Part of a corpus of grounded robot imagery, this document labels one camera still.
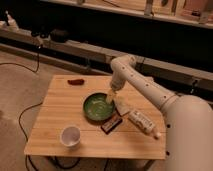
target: bottle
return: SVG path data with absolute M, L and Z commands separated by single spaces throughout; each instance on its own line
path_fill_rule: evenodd
M 11 15 L 9 14 L 8 11 L 5 11 L 5 13 L 7 15 L 8 24 L 9 24 L 10 29 L 12 31 L 18 31 L 19 27 L 18 27 L 18 24 L 16 23 L 16 20 L 11 17 Z
M 157 130 L 156 125 L 139 110 L 133 109 L 129 113 L 129 119 L 146 135 L 152 136 L 155 139 L 161 137 L 161 133 Z

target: black cable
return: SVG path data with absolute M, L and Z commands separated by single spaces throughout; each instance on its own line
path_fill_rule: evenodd
M 36 74 L 38 72 L 38 70 L 39 70 L 39 64 L 40 64 L 40 56 L 39 56 L 40 52 L 39 51 L 37 53 L 37 66 L 36 66 L 35 70 L 33 70 L 31 68 L 28 68 L 28 67 L 26 67 L 26 66 L 24 66 L 22 64 L 17 64 L 17 63 L 14 63 L 14 62 L 4 62 L 4 63 L 0 63 L 0 65 L 16 65 L 16 66 L 23 67 L 23 68 L 25 68 L 25 69 L 27 69 L 27 70 L 29 70 L 29 71 L 31 71 L 31 72 Z
M 59 159 L 57 157 L 54 157 L 54 159 L 55 159 L 56 166 L 59 167 L 60 169 L 64 169 L 64 170 L 68 170 L 68 169 L 74 168 L 75 166 L 77 166 L 77 164 L 81 160 L 81 158 L 77 158 L 76 162 L 73 165 L 71 165 L 71 166 L 63 166 L 63 165 L 61 165 L 61 163 L 60 163 L 60 161 L 59 161 Z
M 117 4 L 113 3 L 113 2 L 109 2 L 109 1 L 107 1 L 107 0 L 102 0 L 102 1 L 103 1 L 103 2 L 106 2 L 106 3 L 110 4 L 110 5 L 113 5 L 113 6 L 115 6 L 115 7 L 121 8 L 121 6 L 119 6 L 119 5 L 117 5 Z
M 23 114 L 24 114 L 26 111 L 28 111 L 28 110 L 30 110 L 30 109 L 32 109 L 32 108 L 34 108 L 34 107 L 40 106 L 42 103 L 43 103 L 43 102 L 38 103 L 38 104 L 36 104 L 36 105 L 32 105 L 32 106 L 30 106 L 30 107 L 24 109 L 24 110 L 21 112 L 21 114 L 19 115 L 18 123 L 19 123 L 19 126 L 20 126 L 20 128 L 21 128 L 21 130 L 22 130 L 24 136 L 25 136 L 25 140 L 26 140 L 26 141 L 28 141 L 28 137 L 27 137 L 26 131 L 24 130 L 23 126 L 21 125 L 21 117 L 23 116 Z
M 140 66 L 139 66 L 139 72 L 142 71 L 145 60 L 146 60 L 146 57 L 143 58 L 143 61 L 141 62 Z
M 109 164 L 109 159 L 106 159 L 106 163 L 105 163 L 105 166 L 104 166 L 104 171 L 106 171 L 108 164 Z
M 29 167 L 27 165 L 27 156 L 25 156 L 25 167 L 26 167 L 27 171 L 30 171 L 30 169 L 29 169 Z
M 23 128 L 23 126 L 22 126 L 22 124 L 21 124 L 21 117 L 23 116 L 23 114 L 24 114 L 27 110 L 30 110 L 30 109 L 32 109 L 32 108 L 34 108 L 34 107 L 37 107 L 37 106 L 40 106 L 42 103 L 43 103 L 43 102 L 38 103 L 38 104 L 36 104 L 36 105 L 32 105 L 32 106 L 30 106 L 30 107 L 24 109 L 24 110 L 21 112 L 21 114 L 19 115 L 19 118 L 18 118 L 19 127 L 21 128 L 21 131 L 22 131 L 22 133 L 23 133 L 24 136 L 25 136 L 26 142 L 28 141 L 28 137 L 27 137 L 26 131 L 24 130 L 24 128 Z M 35 166 L 35 164 L 33 163 L 31 157 L 30 157 L 30 156 L 25 156 L 25 167 L 26 167 L 27 171 L 30 171 L 30 169 L 29 169 L 29 167 L 28 167 L 28 165 L 27 165 L 27 159 L 29 160 L 29 162 L 30 162 L 31 166 L 33 167 L 33 169 L 34 169 L 35 171 L 39 171 L 39 170 L 37 169 L 37 167 Z

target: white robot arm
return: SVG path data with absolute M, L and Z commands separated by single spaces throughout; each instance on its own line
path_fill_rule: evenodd
M 166 171 L 212 171 L 213 111 L 209 104 L 196 96 L 175 95 L 135 71 L 135 64 L 132 55 L 113 59 L 110 86 L 118 91 L 128 81 L 164 114 Z

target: white cup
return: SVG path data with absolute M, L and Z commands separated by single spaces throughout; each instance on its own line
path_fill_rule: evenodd
M 60 134 L 60 141 L 66 147 L 74 147 L 80 141 L 80 130 L 76 126 L 65 127 Z

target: wooden table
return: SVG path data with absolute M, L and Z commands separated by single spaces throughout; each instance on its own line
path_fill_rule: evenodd
M 68 79 L 83 78 L 85 84 L 72 86 Z M 37 116 L 24 153 L 41 156 L 70 156 L 128 159 L 165 159 L 165 126 L 161 113 L 130 84 L 118 92 L 129 104 L 141 109 L 162 133 L 160 140 L 144 135 L 125 116 L 109 135 L 100 125 L 87 121 L 83 102 L 96 92 L 107 93 L 111 76 L 56 75 L 53 77 L 41 110 Z M 76 125 L 81 131 L 80 144 L 75 149 L 59 141 L 62 129 Z

